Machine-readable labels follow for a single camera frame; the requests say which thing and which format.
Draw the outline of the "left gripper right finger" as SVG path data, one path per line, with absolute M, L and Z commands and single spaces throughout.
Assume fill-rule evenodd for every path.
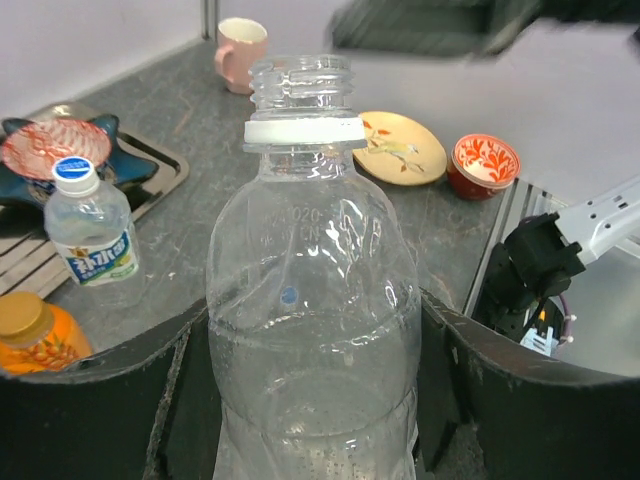
M 425 466 L 473 423 L 491 479 L 636 479 L 639 381 L 525 349 L 421 293 L 418 439 Z

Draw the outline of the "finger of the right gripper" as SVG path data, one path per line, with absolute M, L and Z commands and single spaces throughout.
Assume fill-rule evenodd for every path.
M 338 50 L 491 57 L 540 15 L 540 1 L 352 1 L 328 25 Z

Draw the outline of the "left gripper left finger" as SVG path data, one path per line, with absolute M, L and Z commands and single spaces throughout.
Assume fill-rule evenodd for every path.
M 204 300 L 61 372 L 1 376 L 4 479 L 210 479 L 221 401 Z

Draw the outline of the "labelled water bottle blue cap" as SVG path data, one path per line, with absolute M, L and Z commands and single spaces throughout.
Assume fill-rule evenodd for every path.
M 44 226 L 71 279 L 104 308 L 137 304 L 145 274 L 126 195 L 83 157 L 57 161 L 52 175 Z

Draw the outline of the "clear unlabelled water bottle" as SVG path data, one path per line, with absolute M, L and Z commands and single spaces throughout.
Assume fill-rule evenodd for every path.
M 360 175 L 346 58 L 250 70 L 256 178 L 206 269 L 224 479 L 412 479 L 421 299 L 395 210 Z

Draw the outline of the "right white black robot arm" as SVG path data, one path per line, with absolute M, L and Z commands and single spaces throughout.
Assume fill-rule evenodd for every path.
M 635 24 L 636 1 L 351 1 L 329 23 L 341 50 L 432 58 L 495 57 L 538 19 Z M 519 342 L 544 329 L 539 316 L 574 276 L 639 226 L 639 180 L 520 221 L 493 247 L 474 318 Z

